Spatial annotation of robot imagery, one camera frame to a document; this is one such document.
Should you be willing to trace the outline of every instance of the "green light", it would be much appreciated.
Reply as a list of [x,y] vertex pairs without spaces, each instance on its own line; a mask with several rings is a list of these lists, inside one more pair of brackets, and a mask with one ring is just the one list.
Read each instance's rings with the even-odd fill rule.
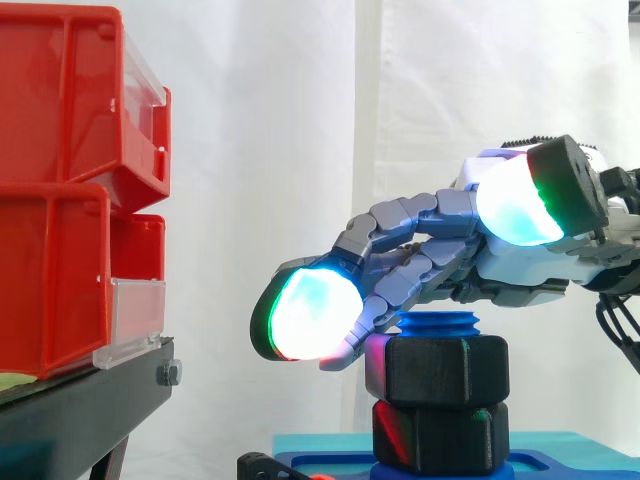
[[358,289],[337,272],[300,269],[285,284],[269,317],[269,339],[291,360],[329,355],[362,312]]
[[564,236],[531,179],[526,154],[489,169],[480,179],[476,204],[482,223],[513,245],[541,245]]

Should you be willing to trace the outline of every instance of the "white curtain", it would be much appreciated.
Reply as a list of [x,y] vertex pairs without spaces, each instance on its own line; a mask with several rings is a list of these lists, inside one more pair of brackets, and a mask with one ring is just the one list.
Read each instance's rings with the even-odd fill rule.
[[[278,264],[327,251],[352,211],[443,188],[466,157],[534,134],[637,165],[624,0],[107,3],[173,92],[172,195],[152,211],[184,364],[132,434],[124,480],[230,479],[274,433],[366,429],[361,365],[270,363],[248,334]],[[471,308],[510,343],[513,429],[640,453],[640,379],[594,302],[571,288],[548,306]]]
[[[596,144],[611,165],[640,163],[640,103],[632,88],[640,77],[633,77],[627,2],[357,5],[358,58],[378,55],[377,62],[357,63],[356,71],[354,206],[360,210],[445,188],[466,157],[533,135],[569,133]],[[374,119],[364,98],[376,102]],[[362,116],[369,121],[364,132]],[[596,300],[573,286],[564,300],[548,305],[466,307],[481,319],[483,332],[509,342],[512,430],[576,431],[638,454],[640,378],[600,331]],[[634,306],[640,309],[640,302]],[[362,386],[362,364],[359,369],[349,373],[359,387],[348,393],[355,399],[355,429],[367,430],[372,401]]]

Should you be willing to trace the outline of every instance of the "red storage bin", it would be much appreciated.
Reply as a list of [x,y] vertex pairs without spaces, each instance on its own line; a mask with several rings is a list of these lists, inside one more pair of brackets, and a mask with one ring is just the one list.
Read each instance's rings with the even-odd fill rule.
[[169,195],[171,96],[110,7],[0,3],[0,182],[94,182],[135,212]]
[[92,353],[108,368],[155,348],[164,230],[111,215],[99,185],[0,184],[0,373],[46,378]]

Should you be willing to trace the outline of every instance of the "robotic hand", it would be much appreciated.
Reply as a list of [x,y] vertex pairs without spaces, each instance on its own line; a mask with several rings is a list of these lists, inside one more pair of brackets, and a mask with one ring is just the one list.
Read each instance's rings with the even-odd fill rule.
[[[374,205],[329,253],[280,266],[253,312],[254,348],[342,370],[416,304],[524,307],[573,281],[600,292],[598,320],[640,372],[639,344],[613,312],[640,333],[621,299],[640,293],[640,175],[603,165],[569,136],[534,137],[468,159],[452,188]],[[408,244],[415,234],[430,238]]]

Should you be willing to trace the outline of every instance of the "bolt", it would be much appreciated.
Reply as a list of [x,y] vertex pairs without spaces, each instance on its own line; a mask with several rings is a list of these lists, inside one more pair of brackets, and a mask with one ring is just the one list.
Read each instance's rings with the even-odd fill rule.
[[164,384],[167,387],[180,385],[182,380],[182,362],[177,359],[168,360],[164,364]]

